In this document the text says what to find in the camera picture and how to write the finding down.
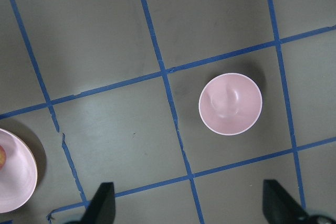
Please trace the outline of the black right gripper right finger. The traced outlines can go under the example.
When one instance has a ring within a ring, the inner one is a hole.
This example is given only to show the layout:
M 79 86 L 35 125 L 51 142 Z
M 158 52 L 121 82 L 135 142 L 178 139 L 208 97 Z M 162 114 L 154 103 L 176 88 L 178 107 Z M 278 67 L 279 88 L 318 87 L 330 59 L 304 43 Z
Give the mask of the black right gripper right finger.
M 263 214 L 268 223 L 306 223 L 309 215 L 275 179 L 265 179 Z

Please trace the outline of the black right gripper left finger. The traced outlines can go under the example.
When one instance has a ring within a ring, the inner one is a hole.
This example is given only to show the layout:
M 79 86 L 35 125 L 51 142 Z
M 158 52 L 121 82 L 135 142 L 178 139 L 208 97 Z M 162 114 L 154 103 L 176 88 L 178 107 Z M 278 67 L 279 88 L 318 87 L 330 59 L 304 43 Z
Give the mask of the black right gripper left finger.
M 80 223 L 113 223 L 115 203 L 114 183 L 101 183 Z

